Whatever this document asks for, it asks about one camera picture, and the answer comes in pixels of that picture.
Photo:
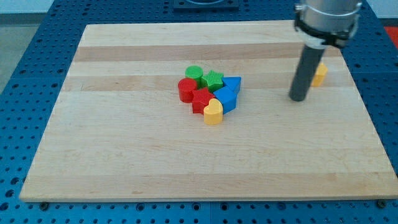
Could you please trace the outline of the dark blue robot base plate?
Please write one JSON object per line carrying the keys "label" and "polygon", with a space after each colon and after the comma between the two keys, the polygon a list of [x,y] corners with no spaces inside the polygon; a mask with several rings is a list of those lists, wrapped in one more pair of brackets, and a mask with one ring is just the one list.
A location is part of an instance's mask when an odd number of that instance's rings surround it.
{"label": "dark blue robot base plate", "polygon": [[240,0],[172,0],[173,9],[238,9]]}

